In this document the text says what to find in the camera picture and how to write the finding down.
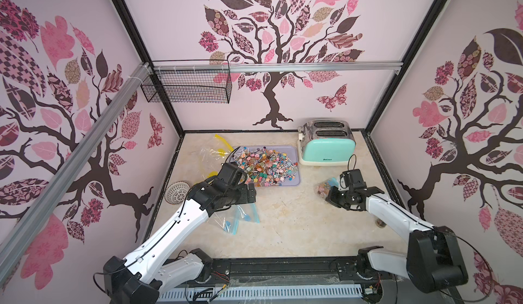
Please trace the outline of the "blue-zip candy bag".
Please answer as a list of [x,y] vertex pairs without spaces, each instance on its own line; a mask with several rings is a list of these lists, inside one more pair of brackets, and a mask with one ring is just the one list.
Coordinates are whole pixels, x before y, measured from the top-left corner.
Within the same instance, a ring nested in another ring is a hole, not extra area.
[[230,221],[232,218],[235,217],[236,212],[233,209],[230,209],[228,211],[215,212],[209,218],[209,222],[213,226],[216,226],[223,230],[225,233],[230,234],[228,232],[227,221]]
[[331,177],[314,186],[314,192],[317,196],[325,200],[333,187],[339,187],[339,180]]
[[240,204],[237,207],[237,219],[241,222],[260,223],[260,217],[255,203]]
[[240,223],[244,222],[244,221],[245,221],[245,218],[243,218],[243,217],[239,217],[239,218],[235,217],[235,218],[232,218],[230,221],[227,221],[228,232],[231,235],[235,235],[238,232]]

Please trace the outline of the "yellow-zip candy bag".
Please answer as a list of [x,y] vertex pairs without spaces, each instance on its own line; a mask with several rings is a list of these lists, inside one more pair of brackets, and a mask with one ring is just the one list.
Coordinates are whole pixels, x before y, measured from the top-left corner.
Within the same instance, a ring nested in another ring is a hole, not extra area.
[[223,136],[214,134],[203,144],[199,156],[205,165],[219,164],[226,160],[233,151],[234,147]]
[[218,172],[216,170],[213,170],[211,172],[206,172],[202,174],[203,180],[207,180],[212,177],[216,177],[218,175]]

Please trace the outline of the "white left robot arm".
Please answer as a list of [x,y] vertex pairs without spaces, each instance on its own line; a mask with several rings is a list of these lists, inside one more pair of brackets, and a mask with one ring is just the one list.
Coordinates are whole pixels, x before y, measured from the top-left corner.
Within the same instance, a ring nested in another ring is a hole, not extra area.
[[100,273],[111,303],[156,303],[185,282],[207,282],[213,259],[194,249],[171,263],[169,257],[214,213],[256,201],[255,186],[235,163],[224,163],[218,175],[194,185],[177,212],[125,258],[113,256]]

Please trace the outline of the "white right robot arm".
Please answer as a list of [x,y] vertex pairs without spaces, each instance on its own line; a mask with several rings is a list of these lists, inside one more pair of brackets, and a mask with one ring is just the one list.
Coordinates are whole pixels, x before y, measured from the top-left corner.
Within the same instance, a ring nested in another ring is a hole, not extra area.
[[465,285],[469,274],[454,232],[416,217],[382,189],[368,186],[358,169],[327,182],[326,202],[353,212],[367,212],[390,227],[407,244],[405,253],[382,246],[359,249],[356,270],[363,278],[377,271],[409,279],[423,293]]

